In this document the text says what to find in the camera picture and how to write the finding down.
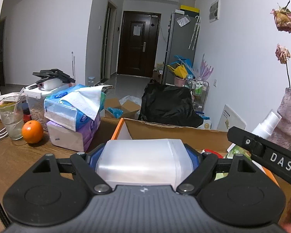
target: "marbled vase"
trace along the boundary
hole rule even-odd
[[[269,141],[289,149],[291,146],[291,88],[286,88],[277,112],[282,118]]]

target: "gray ribbed casing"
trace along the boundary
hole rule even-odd
[[[4,232],[284,233],[276,224],[242,229],[219,223],[201,209],[194,197],[176,194],[171,186],[117,186],[111,194],[94,196],[80,215],[64,224],[34,228],[14,223]]]

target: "door handle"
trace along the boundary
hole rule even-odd
[[[146,49],[145,49],[145,48],[146,48],[146,47],[145,47],[145,46],[146,46],[146,42],[143,42],[143,45],[142,45],[142,46],[143,46],[143,50],[142,50],[142,52],[145,52],[145,51],[146,51]]]

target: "dried rose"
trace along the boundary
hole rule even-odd
[[[279,10],[272,10],[275,24],[278,31],[285,31],[291,33],[291,11],[287,8],[280,8]]]
[[[281,64],[286,64],[287,60],[291,58],[289,50],[283,46],[280,46],[279,44],[277,44],[277,49],[276,49],[275,54],[278,60],[280,60]]]

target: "spray bottle cap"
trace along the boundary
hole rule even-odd
[[[261,123],[269,134],[272,134],[277,124],[279,123],[281,116],[273,109],[269,112],[267,117]]]

